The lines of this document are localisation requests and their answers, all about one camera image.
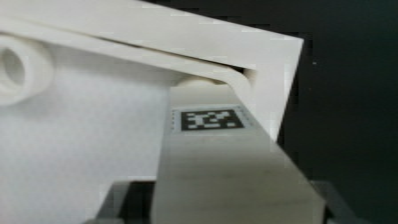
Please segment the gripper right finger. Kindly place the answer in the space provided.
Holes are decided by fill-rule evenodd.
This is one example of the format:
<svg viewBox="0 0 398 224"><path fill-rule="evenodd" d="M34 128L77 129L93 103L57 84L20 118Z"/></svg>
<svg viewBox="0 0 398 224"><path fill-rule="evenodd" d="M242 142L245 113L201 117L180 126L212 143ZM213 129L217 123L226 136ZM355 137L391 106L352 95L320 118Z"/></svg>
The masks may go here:
<svg viewBox="0 0 398 224"><path fill-rule="evenodd" d="M332 183L327 181L313 181L313 185L325 199L323 224L357 224L355 213Z"/></svg>

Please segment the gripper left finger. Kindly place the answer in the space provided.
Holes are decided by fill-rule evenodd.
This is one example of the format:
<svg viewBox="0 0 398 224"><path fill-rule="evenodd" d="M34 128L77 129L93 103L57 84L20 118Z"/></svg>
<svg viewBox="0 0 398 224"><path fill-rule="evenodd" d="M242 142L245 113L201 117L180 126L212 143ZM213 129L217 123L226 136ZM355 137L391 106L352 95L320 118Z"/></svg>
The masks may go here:
<svg viewBox="0 0 398 224"><path fill-rule="evenodd" d="M96 217L85 224L151 224L153 192L153 180L116 182Z"/></svg>

